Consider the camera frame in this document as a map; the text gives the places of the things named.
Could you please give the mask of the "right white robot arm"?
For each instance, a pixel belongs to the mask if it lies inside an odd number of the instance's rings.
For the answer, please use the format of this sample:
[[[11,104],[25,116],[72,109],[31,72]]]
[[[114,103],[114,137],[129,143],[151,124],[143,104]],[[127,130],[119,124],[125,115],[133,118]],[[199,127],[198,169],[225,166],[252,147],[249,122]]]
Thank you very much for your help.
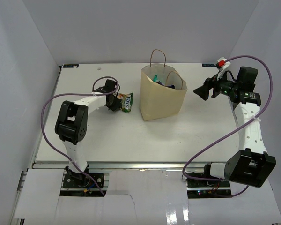
[[[213,187],[219,179],[252,187],[261,187],[276,165],[274,156],[270,156],[264,146],[260,120],[261,98],[254,92],[258,71],[251,67],[240,67],[237,78],[227,79],[227,72],[219,78],[214,75],[207,78],[194,93],[203,100],[219,94],[229,97],[233,105],[233,114],[238,130],[238,152],[225,163],[209,163],[204,167],[203,183]]]

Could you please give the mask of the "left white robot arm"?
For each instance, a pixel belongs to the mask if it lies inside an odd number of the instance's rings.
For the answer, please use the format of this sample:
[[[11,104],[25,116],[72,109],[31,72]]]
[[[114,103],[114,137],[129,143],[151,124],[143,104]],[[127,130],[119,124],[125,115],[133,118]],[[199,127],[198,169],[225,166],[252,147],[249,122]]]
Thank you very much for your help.
[[[87,133],[88,116],[93,111],[106,106],[111,111],[120,109],[121,100],[117,98],[120,85],[107,79],[103,87],[92,91],[90,96],[76,101],[64,101],[60,107],[55,125],[55,133],[65,146],[69,165],[66,172],[79,186],[85,187],[90,181],[89,165],[80,150],[81,142]]]

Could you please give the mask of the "dark blue candy bag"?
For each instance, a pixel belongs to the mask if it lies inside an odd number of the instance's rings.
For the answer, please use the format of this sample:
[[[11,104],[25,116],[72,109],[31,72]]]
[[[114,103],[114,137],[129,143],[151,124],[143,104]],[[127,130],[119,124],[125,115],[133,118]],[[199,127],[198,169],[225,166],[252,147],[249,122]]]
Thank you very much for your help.
[[[169,85],[169,84],[166,84],[165,82],[161,82],[160,80],[153,80],[153,82],[163,86],[163,87],[167,87],[167,88],[171,88],[171,89],[175,89],[175,86],[173,84]]]

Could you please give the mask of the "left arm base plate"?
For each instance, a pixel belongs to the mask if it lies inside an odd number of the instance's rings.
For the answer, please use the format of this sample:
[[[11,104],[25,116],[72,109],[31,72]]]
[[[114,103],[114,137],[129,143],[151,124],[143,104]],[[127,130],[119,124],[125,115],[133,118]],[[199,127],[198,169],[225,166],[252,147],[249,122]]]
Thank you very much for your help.
[[[64,174],[60,196],[103,197],[92,179],[86,178],[85,181],[74,180],[74,178],[67,173]]]

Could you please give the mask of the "green yellow Fox's candy bag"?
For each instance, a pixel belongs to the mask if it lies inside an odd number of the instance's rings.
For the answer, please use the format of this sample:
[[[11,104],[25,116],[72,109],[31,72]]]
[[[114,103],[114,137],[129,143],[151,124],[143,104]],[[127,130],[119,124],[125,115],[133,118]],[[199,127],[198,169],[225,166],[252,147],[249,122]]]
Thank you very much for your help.
[[[130,112],[133,105],[133,92],[129,94],[119,93],[117,98],[120,100],[120,110]]]

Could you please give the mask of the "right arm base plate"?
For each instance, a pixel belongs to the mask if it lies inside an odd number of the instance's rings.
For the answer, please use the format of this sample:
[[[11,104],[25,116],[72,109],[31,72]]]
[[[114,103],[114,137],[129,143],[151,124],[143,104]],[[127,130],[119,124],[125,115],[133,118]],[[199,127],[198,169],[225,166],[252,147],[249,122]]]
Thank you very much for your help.
[[[182,175],[186,182],[188,199],[230,198],[232,196],[228,181],[192,180]]]

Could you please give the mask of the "teal Fox's candy bag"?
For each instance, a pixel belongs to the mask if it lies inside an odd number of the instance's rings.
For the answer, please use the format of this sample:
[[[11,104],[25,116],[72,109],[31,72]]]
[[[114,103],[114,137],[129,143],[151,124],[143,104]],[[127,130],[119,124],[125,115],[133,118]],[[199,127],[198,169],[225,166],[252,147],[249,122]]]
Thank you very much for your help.
[[[155,75],[152,79],[153,82],[158,82],[158,75]]]

